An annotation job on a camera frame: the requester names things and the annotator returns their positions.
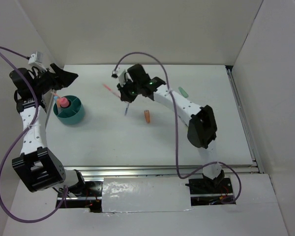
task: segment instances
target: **white wall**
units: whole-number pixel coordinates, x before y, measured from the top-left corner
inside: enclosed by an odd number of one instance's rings
[[[262,0],[19,0],[62,64],[234,64]],[[124,62],[152,62],[132,56]]]
[[[15,50],[21,54],[30,55],[35,50],[42,51],[45,55],[44,62],[50,63],[47,57],[46,46],[39,38],[35,29],[24,17],[14,0],[0,0],[0,45]],[[26,67],[27,61],[4,53],[18,67]],[[14,84],[9,78],[12,71],[0,58],[0,162],[13,140],[22,131],[22,121],[16,112],[13,93]],[[11,207],[12,200],[19,182],[18,176],[11,167],[11,159],[17,157],[20,152],[20,145],[12,151],[2,173],[1,192],[3,200]],[[0,236],[2,235],[7,216],[0,207]]]
[[[233,76],[290,236],[295,236],[295,1],[265,0]]]

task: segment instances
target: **teal cup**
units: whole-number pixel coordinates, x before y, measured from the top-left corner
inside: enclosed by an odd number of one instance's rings
[[[66,125],[78,124],[85,115],[84,107],[79,98],[72,95],[64,96],[70,102],[70,106],[67,108],[61,108],[61,112],[58,114],[56,103],[54,104],[54,113],[57,118]]]

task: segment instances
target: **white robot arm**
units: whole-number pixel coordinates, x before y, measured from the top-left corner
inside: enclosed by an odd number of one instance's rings
[[[23,138],[20,156],[12,160],[12,167],[31,192],[66,185],[71,193],[79,196],[85,186],[81,173],[66,171],[62,163],[48,149],[45,127],[47,114],[43,98],[43,95],[50,89],[59,90],[69,86],[78,75],[63,71],[55,64],[50,65],[54,70],[54,73],[51,73],[41,64],[41,56],[41,53],[36,52],[29,59],[29,64],[36,69],[38,74],[35,70],[19,68],[33,87],[39,101],[37,118],[30,127],[36,111],[34,99],[16,71],[10,73],[10,78],[17,87],[14,100],[23,121],[23,130],[29,128]]]
[[[173,99],[166,83],[158,77],[151,79],[140,64],[123,71],[118,69],[113,72],[112,77],[119,81],[117,88],[122,101],[133,102],[137,95],[141,94],[174,111]],[[216,161],[217,126],[212,108],[208,105],[202,107],[195,104],[175,91],[171,93],[175,99],[177,115],[188,127],[189,142],[198,148],[207,162]],[[204,175],[211,180],[221,175],[224,177],[222,168],[218,164],[205,167]]]

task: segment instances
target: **blue pen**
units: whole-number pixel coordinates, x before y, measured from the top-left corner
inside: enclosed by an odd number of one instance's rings
[[[125,112],[124,112],[124,116],[126,116],[126,115],[127,115],[127,113],[128,113],[128,108],[129,108],[129,105],[130,105],[130,102],[128,102],[128,104],[127,104],[126,110],[125,110]]]

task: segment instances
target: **white table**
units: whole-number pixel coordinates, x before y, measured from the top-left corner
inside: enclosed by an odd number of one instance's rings
[[[240,178],[242,194],[236,205],[114,214],[60,209],[35,224],[8,218],[3,236],[288,236],[269,176],[242,174]],[[236,177],[231,180],[237,193]],[[56,195],[52,189],[31,193],[20,182],[11,211],[24,219],[40,218],[55,208]]]
[[[103,87],[118,92],[111,78],[113,65],[66,65],[65,70],[79,74],[60,96],[79,97],[86,110],[84,120],[74,126],[63,125],[51,113],[47,124],[50,150],[64,166],[139,166],[174,165],[174,113],[166,107],[138,96],[124,116],[126,104]],[[145,65],[153,78],[164,78],[158,65]],[[171,88],[181,86],[192,102],[210,105],[217,122],[218,160],[229,165],[252,164],[252,158],[238,115],[229,79],[222,65],[166,65]],[[144,110],[149,110],[147,124]],[[187,139],[187,129],[179,121],[179,163],[205,164],[198,150]]]

